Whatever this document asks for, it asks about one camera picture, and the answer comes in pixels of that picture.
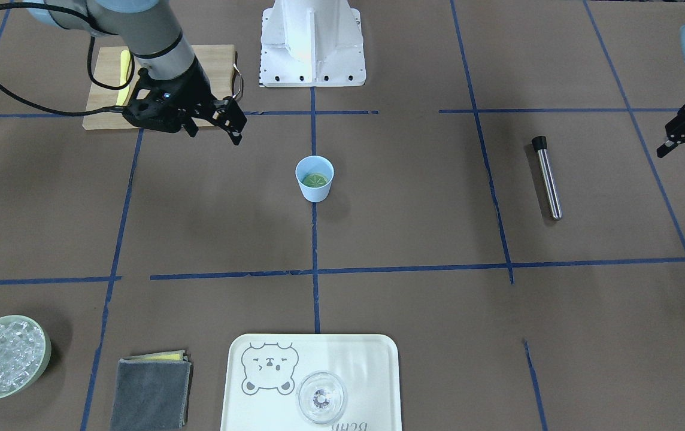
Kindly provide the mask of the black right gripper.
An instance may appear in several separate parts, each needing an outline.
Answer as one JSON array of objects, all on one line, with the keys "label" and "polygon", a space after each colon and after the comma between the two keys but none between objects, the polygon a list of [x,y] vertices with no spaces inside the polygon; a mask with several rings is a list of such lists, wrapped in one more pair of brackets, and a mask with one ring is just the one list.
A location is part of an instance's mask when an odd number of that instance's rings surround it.
[{"label": "black right gripper", "polygon": [[123,118],[132,126],[155,131],[185,130],[196,137],[194,119],[205,120],[225,131],[233,145],[243,139],[247,116],[232,96],[217,100],[198,58],[181,76],[157,80],[148,68],[141,68],[122,109]]}]

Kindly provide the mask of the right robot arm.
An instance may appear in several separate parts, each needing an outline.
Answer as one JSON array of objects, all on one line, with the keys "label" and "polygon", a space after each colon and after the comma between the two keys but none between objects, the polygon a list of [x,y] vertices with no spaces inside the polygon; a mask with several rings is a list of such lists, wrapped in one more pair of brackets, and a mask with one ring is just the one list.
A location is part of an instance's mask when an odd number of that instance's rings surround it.
[{"label": "right robot arm", "polygon": [[139,63],[138,79],[122,108],[124,120],[162,133],[198,133],[196,119],[225,131],[233,144],[247,123],[233,96],[217,98],[192,45],[167,1],[30,1],[39,22],[94,37],[121,37]]}]

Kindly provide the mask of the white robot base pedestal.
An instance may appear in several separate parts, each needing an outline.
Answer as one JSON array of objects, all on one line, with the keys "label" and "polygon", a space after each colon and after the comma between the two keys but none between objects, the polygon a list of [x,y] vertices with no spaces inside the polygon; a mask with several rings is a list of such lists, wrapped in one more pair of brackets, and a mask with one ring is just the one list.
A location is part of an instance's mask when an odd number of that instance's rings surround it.
[{"label": "white robot base pedestal", "polygon": [[261,87],[359,87],[362,19],[347,1],[276,1],[261,19]]}]

